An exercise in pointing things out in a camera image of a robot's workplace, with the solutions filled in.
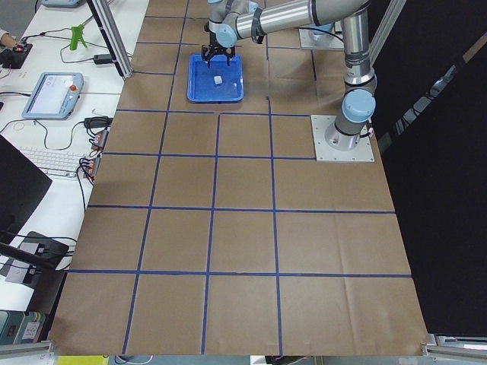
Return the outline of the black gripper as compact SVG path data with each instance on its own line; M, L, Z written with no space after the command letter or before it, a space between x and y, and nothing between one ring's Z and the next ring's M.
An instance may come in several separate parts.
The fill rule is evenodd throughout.
M218 43L216 40L216 36L209 37L209 44L202 45L201 48L201 57L202 60L205 61L208 68L211 67L211 59L216 56L225 56L226 57L226 64L227 66L230 65L231 60L235 57L235 47L232 46L230 48L223 47Z

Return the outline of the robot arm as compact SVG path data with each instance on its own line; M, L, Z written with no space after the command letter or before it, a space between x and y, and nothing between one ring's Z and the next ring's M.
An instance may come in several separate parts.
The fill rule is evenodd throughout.
M209 43L201 48L205 62L218 55L232 59L238 40L250 38L260 44L266 35L280 30L340 22L346 66L345 94L325 139L338 151L350 151L357 146L361 130L376 107L377 78L369 56L367 1L302 0L261 8L252 1L227 0L210 1L208 5L210 15L205 30Z

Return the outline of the person hand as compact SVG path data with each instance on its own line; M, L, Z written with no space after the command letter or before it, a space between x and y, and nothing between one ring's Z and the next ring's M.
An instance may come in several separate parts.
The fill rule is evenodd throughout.
M18 41L6 30L0 29L1 46L6 48L13 48L18 44Z

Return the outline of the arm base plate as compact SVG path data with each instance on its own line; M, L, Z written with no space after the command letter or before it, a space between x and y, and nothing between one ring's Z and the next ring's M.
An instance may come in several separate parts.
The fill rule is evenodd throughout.
M302 49L318 49L328 51L343 51L344 46L340 36L334 33L328 34L312 30L299 30L300 44Z
M335 126L335 116L311 115L314 151L317 162L373 163L371 137L364 125L358 135L341 134Z

